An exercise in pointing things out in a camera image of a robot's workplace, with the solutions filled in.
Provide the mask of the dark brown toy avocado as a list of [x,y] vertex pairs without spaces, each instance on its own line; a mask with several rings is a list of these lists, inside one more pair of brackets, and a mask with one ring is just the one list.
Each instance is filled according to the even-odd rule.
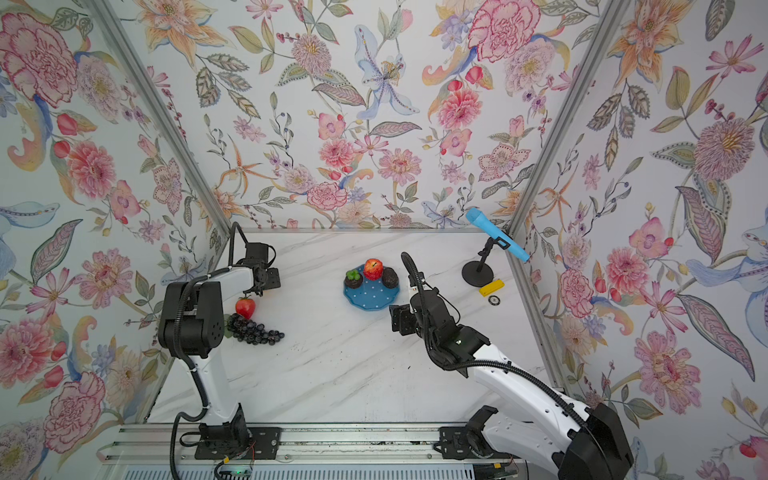
[[396,271],[391,267],[385,267],[381,276],[381,283],[387,289],[399,287],[399,277]]

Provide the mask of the red yellow toy apple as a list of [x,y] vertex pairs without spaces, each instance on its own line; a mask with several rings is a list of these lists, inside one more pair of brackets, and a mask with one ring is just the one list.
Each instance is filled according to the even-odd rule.
[[376,258],[368,259],[363,265],[363,275],[369,281],[378,281],[383,276],[383,263]]

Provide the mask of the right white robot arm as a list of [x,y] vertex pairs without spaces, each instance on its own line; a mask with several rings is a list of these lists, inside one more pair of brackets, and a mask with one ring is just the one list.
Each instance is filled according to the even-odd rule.
[[556,479],[623,479],[634,464],[618,414],[589,407],[518,367],[490,339],[457,322],[432,290],[389,308],[393,331],[417,335],[429,359],[497,394],[501,407],[483,406],[445,445],[462,458],[525,460]]

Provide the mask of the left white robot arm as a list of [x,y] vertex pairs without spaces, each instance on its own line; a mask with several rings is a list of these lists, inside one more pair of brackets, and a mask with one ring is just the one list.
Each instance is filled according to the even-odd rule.
[[201,400],[199,414],[183,414],[196,423],[198,446],[214,454],[238,453],[253,442],[241,404],[231,393],[218,351],[226,332],[249,345],[274,345],[285,334],[252,320],[252,295],[280,286],[273,246],[248,242],[245,256],[212,273],[180,280],[166,288],[158,341],[191,375]]

